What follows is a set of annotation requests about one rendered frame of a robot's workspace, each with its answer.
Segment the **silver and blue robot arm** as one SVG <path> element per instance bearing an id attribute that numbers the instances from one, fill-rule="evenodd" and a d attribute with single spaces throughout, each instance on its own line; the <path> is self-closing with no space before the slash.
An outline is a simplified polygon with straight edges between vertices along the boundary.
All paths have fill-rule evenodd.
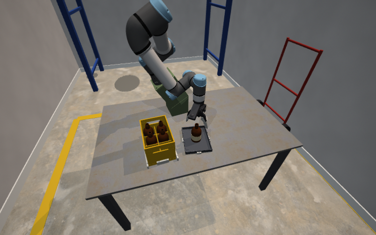
<path id="1" fill-rule="evenodd" d="M 167 36 L 168 23 L 171 21 L 172 15 L 162 0 L 150 0 L 128 19 L 128 44 L 131 50 L 140 56 L 139 63 L 151 76 L 152 82 L 155 85 L 163 84 L 167 89 L 165 93 L 171 100 L 193 87 L 193 100 L 202 102 L 206 95 L 205 75 L 186 70 L 183 78 L 176 82 L 163 64 L 163 61 L 175 52 L 175 46 Z M 151 37 L 156 43 L 153 48 L 149 41 Z"/>

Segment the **brown glass bottle with beige label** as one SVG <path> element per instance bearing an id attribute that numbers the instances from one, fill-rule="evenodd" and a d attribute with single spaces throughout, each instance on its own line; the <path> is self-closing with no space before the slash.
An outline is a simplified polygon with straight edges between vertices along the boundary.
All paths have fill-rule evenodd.
<path id="1" fill-rule="evenodd" d="M 195 127 L 191 130 L 191 140 L 193 142 L 199 142 L 201 140 L 201 128 L 199 127 L 199 124 L 196 123 Z"/>

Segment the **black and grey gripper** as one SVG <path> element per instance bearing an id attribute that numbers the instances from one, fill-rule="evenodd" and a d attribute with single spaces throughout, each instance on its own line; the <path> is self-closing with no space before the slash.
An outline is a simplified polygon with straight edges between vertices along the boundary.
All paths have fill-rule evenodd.
<path id="1" fill-rule="evenodd" d="M 204 101 L 202 101 L 202 102 L 196 102 L 196 101 L 193 100 L 193 102 L 194 102 L 195 104 L 201 104 L 201 107 L 200 107 L 200 110 L 199 110 L 199 112 L 198 112 L 197 117 L 201 117 L 201 120 L 203 121 L 205 127 L 208 128 L 208 124 L 207 124 L 208 117 L 206 117 L 206 115 L 203 113 L 203 112 L 206 111 L 206 110 L 205 110 L 205 109 L 206 109 L 206 104 L 204 104 Z M 186 121 L 188 121 L 188 115 L 189 115 L 190 111 L 191 111 L 191 110 L 189 110 L 189 112 L 188 112 L 188 114 L 187 114 Z"/>

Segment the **yellow crate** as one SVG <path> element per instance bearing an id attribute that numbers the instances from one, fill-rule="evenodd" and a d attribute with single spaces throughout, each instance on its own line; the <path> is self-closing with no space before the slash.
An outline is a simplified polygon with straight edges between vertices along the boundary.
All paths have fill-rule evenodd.
<path id="1" fill-rule="evenodd" d="M 144 137 L 143 130 L 147 122 L 155 121 L 155 120 L 163 121 L 163 124 L 167 128 L 166 133 L 168 133 L 169 141 L 164 141 L 164 142 L 159 143 L 158 141 L 159 134 L 157 134 L 157 126 L 159 125 L 159 123 L 157 122 L 157 123 L 149 124 L 149 126 L 153 128 L 154 135 L 156 136 L 158 143 L 147 146 L 146 145 L 147 136 Z M 149 166 L 156 165 L 157 161 L 161 161 L 165 159 L 169 159 L 169 161 L 172 161 L 176 159 L 175 141 L 174 141 L 171 129 L 169 127 L 169 124 L 166 118 L 161 118 L 161 117 L 151 118 L 141 123 L 140 126 L 141 126 L 141 134 L 142 134 L 144 151 L 145 151 Z"/>

